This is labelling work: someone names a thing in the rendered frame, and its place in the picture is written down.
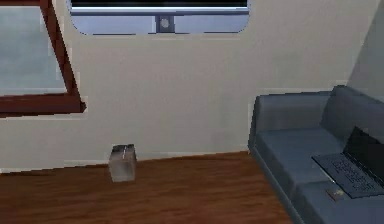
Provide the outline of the black open laptop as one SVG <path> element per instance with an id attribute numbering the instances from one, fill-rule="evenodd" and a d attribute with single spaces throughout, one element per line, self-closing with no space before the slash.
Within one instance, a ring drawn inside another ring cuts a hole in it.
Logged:
<path id="1" fill-rule="evenodd" d="M 384 144 L 357 126 L 341 153 L 312 159 L 350 198 L 384 195 Z"/>

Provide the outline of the grey metal bin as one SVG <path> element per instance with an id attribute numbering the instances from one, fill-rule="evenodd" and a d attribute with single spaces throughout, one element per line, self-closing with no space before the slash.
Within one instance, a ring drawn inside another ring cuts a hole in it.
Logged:
<path id="1" fill-rule="evenodd" d="M 114 145 L 108 163 L 112 181 L 133 181 L 136 175 L 136 163 L 137 158 L 133 144 Z"/>

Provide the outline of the white framed rounded window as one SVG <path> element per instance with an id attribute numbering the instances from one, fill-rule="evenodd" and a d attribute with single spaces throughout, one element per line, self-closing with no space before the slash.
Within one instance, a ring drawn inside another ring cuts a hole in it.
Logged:
<path id="1" fill-rule="evenodd" d="M 87 35 L 238 33 L 250 0 L 66 0 L 74 27 Z"/>

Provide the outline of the grey blue sofa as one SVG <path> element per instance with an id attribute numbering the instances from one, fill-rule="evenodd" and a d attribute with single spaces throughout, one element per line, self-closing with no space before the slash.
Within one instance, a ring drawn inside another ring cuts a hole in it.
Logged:
<path id="1" fill-rule="evenodd" d="M 384 144 L 384 103 L 343 85 L 256 98 L 248 148 L 294 224 L 384 224 L 384 195 L 335 199 L 313 160 L 341 153 L 355 127 Z"/>

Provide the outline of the brown framed window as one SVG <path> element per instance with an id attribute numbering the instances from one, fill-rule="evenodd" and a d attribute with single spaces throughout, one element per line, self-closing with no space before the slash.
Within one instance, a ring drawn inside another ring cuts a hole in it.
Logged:
<path id="1" fill-rule="evenodd" d="M 0 0 L 0 118 L 85 109 L 53 0 Z"/>

